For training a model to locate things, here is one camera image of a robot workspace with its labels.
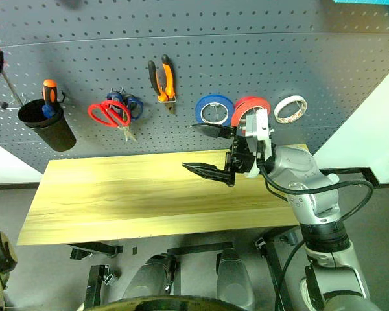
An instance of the black cup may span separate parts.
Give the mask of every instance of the black cup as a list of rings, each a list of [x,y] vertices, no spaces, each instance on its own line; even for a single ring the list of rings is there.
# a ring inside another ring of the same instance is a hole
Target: black cup
[[[20,121],[32,128],[54,151],[66,151],[74,147],[77,140],[64,117],[64,110],[58,104],[56,113],[46,119],[41,110],[43,99],[36,99],[20,108]]]

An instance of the wooden table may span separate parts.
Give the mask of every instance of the wooden table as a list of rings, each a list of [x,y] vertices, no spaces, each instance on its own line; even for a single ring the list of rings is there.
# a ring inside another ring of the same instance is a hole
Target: wooden table
[[[296,225],[263,178],[234,187],[182,162],[222,168],[226,150],[50,161],[18,245],[68,244],[226,229]]]

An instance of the red scissors handle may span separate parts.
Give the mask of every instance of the red scissors handle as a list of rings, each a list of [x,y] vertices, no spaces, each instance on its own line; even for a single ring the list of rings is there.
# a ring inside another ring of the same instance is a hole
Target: red scissors handle
[[[124,120],[118,113],[116,113],[112,106],[122,109],[126,116],[127,120]],[[99,109],[101,113],[107,118],[107,121],[101,120],[94,114],[94,110]],[[117,128],[119,126],[128,126],[131,121],[131,113],[130,110],[124,106],[123,104],[116,102],[115,100],[104,100],[100,104],[92,104],[88,107],[88,115],[105,126],[111,126],[112,128]]]

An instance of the red object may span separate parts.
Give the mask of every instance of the red object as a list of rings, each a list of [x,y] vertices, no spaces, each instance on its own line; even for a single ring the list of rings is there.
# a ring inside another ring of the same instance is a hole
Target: red object
[[[115,106],[123,110],[127,116],[127,120],[124,120],[118,113],[116,113],[115,110],[112,109],[112,106]],[[99,109],[109,122],[98,118],[94,114],[94,111],[96,109]],[[98,123],[101,123],[105,126],[111,126],[112,128],[118,128],[119,126],[128,126],[130,125],[130,121],[131,121],[130,110],[128,110],[126,106],[124,106],[119,102],[116,102],[115,100],[104,100],[100,104],[90,105],[88,107],[88,115]]]
[[[231,126],[238,126],[244,114],[253,108],[264,108],[270,115],[271,105],[266,99],[255,96],[244,97],[235,104],[235,113],[232,115]]]

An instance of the pegboard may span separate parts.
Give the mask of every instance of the pegboard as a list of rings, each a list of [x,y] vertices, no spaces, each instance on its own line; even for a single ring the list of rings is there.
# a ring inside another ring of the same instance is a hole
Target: pegboard
[[[17,118],[0,110],[0,145],[44,171],[48,160],[227,148],[190,129],[197,100],[220,93],[232,101],[265,97],[274,109],[300,94],[309,103],[273,142],[319,147],[389,72],[389,6],[332,1],[0,1],[0,44],[6,73],[27,100],[41,97],[45,78],[67,99],[65,117],[77,138],[51,150]],[[170,115],[157,103],[147,61],[174,63],[178,101]],[[87,107],[113,87],[145,103],[132,124],[138,143],[97,124]],[[0,79],[0,99],[11,101]]]

